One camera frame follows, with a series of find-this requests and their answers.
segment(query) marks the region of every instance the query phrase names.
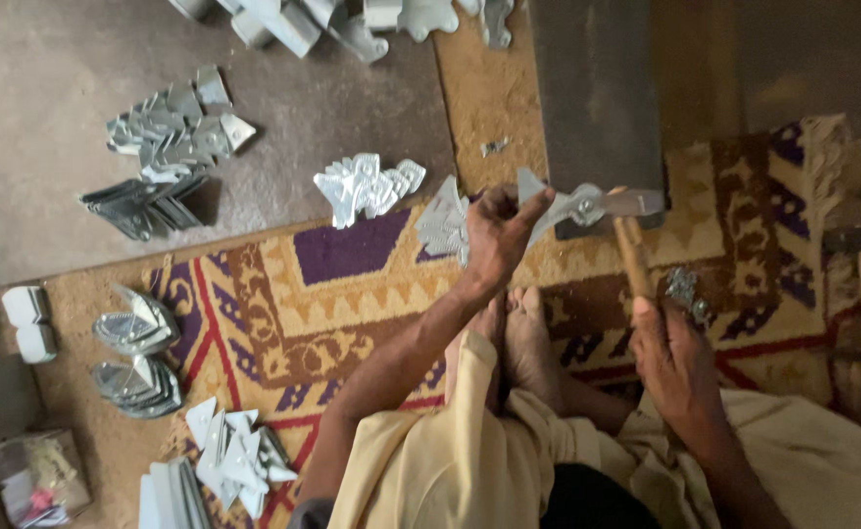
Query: pointed metal piece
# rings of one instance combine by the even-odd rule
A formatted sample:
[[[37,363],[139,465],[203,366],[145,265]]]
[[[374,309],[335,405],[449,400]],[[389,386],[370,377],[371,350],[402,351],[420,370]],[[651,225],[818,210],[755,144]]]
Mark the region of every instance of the pointed metal piece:
[[[211,419],[215,415],[215,405],[218,403],[217,397],[211,397],[197,406],[193,406],[186,412],[186,423],[189,424],[189,430],[192,432],[192,437],[195,438],[195,444],[199,450],[204,450],[205,442],[208,439],[208,427],[211,425]]]

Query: wooden hammer handle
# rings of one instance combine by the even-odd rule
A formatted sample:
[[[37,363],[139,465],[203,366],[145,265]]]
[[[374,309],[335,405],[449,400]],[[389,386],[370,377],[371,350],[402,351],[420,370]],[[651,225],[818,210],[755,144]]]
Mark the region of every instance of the wooden hammer handle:
[[[633,216],[618,216],[613,219],[613,227],[633,297],[638,295],[654,300],[656,285],[652,284],[652,278],[649,277],[646,246],[643,246],[643,231],[639,222]]]

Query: brown floor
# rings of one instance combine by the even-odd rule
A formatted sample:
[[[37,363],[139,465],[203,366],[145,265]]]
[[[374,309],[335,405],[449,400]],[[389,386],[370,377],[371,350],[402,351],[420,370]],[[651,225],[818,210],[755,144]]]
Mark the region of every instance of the brown floor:
[[[652,4],[652,68],[664,148],[742,132],[730,0],[653,0]],[[457,33],[437,32],[433,42],[461,181],[474,191],[486,183],[512,179],[518,166],[544,174],[541,112],[525,2],[518,2],[509,19],[514,41],[507,52],[486,50],[478,21],[462,13],[460,19]],[[504,136],[511,138],[504,152],[486,159],[480,156],[481,143]],[[281,232],[187,248],[165,259],[180,262]],[[90,332],[98,314],[120,306],[110,283],[142,288],[142,270],[162,264],[162,257],[149,257],[42,282],[60,348],[54,361],[35,368],[48,425],[74,431],[95,498],[94,505],[77,519],[77,527],[136,527],[140,476],[159,459],[168,420],[135,421],[119,415],[97,396],[89,372],[96,362],[113,359],[113,353]],[[0,310],[0,352],[14,351],[13,333],[3,319]]]

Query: hand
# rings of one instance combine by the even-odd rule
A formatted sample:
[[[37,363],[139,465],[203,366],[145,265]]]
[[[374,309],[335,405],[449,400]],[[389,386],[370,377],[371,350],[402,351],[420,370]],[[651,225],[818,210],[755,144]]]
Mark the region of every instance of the hand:
[[[487,191],[466,215],[470,262],[461,281],[481,288],[486,294],[506,288],[525,254],[532,228],[553,201],[554,189],[550,187],[521,207],[516,206],[516,186],[498,186]]]
[[[685,311],[666,299],[662,313],[645,297],[633,300],[636,372],[659,415],[693,456],[710,456],[736,442],[718,391],[711,347]]]

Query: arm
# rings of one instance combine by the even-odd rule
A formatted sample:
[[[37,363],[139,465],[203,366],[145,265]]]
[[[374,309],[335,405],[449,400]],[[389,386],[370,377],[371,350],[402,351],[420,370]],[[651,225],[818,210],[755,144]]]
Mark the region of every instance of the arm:
[[[542,191],[519,210],[515,197],[514,188],[496,187],[470,208],[470,262],[460,280],[415,323],[376,347],[326,408],[299,494],[301,503],[338,495],[359,422],[400,407],[446,345],[506,287],[554,191]]]
[[[684,311],[666,302],[660,313],[636,297],[633,325],[636,371],[659,414],[704,471],[721,524],[791,527],[747,462],[721,404],[711,348]]]

